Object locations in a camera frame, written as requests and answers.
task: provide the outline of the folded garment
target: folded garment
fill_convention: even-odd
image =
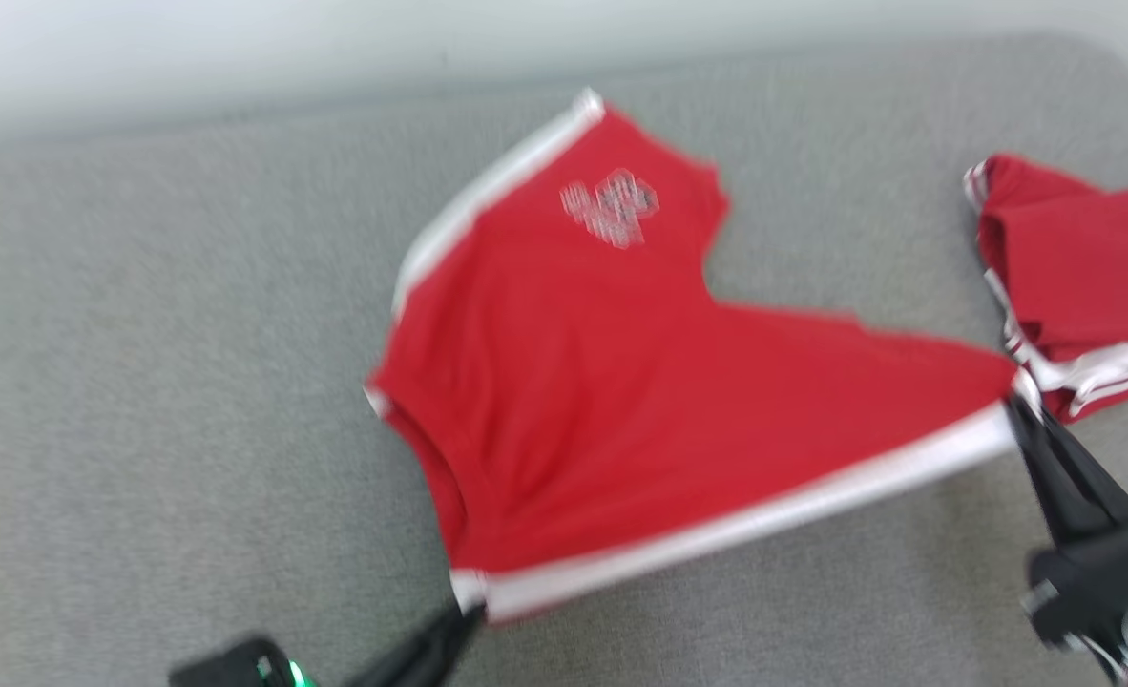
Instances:
[[[367,393],[464,608],[532,613],[1014,446],[1004,355],[714,301],[726,205],[587,91],[412,245]]]
[[[1006,347],[1075,422],[1128,399],[1128,191],[1007,153],[963,176]]]

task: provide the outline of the gray mat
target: gray mat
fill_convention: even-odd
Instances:
[[[1065,39],[592,83],[721,165],[724,299],[995,346],[962,170],[1007,148],[1128,184],[1128,72]],[[0,686],[158,686],[250,628],[329,686],[447,599],[360,380],[412,236],[581,85],[0,156]],[[1128,404],[1075,431],[1128,487]],[[1020,613],[1043,536],[1003,457],[486,632],[456,684],[1100,686]]]

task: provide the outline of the white wall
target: white wall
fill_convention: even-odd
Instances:
[[[0,140],[748,49],[1048,28],[1128,0],[0,0]]]

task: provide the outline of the white graphic print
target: white graphic print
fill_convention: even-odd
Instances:
[[[656,193],[629,170],[613,170],[591,192],[583,183],[561,191],[561,203],[591,235],[616,248],[643,244],[640,220],[656,212]]]

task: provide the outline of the white trim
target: white trim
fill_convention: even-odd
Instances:
[[[390,404],[390,397],[381,391],[378,387],[364,386],[364,398],[369,399],[369,405],[373,407],[373,412],[377,413],[377,417],[385,417],[390,414],[390,409],[394,405]]]
[[[1019,373],[1013,376],[1013,394],[1025,402],[1034,417],[1043,419],[1043,391],[1039,390],[1030,370],[1019,368]]]
[[[984,281],[1005,310],[1004,334],[1006,347],[1013,353],[1013,359],[1031,371],[1031,377],[1041,390],[1068,388],[1074,393],[1074,399],[1069,404],[1072,417],[1077,417],[1092,402],[1128,390],[1128,343],[1089,351],[1067,363],[1054,363],[1026,340],[1013,311],[1013,303],[1010,303],[1008,293],[995,271],[984,271]]]
[[[976,212],[984,210],[984,203],[988,201],[988,175],[984,174],[986,164],[988,160],[982,160],[962,175],[962,195],[967,196]]]
[[[531,133],[511,151],[504,153],[468,183],[446,209],[416,236],[403,257],[398,280],[394,283],[394,322],[397,323],[406,307],[407,293],[435,270],[450,249],[472,229],[482,210],[508,195],[509,191],[525,183],[538,170],[546,168],[580,136],[602,121],[606,108],[602,97],[593,90],[582,90],[573,107],[556,116],[546,126]]]
[[[1081,649],[1087,649],[1091,652],[1095,652],[1096,655],[1100,657],[1102,661],[1107,662],[1107,664],[1111,667],[1111,670],[1114,671],[1114,679],[1117,679],[1117,684],[1119,684],[1119,679],[1123,677],[1123,667],[1119,664],[1119,661],[1111,658],[1111,654],[1102,648],[1100,643],[1089,638],[1089,636],[1084,634],[1066,634],[1065,645],[1072,649],[1072,651],[1078,651],[1079,646]]]
[[[459,604],[486,601],[499,622],[561,604],[626,579],[777,534],[960,473],[1016,447],[1004,405],[987,408],[926,438],[826,478],[668,536],[517,572],[450,571]]]

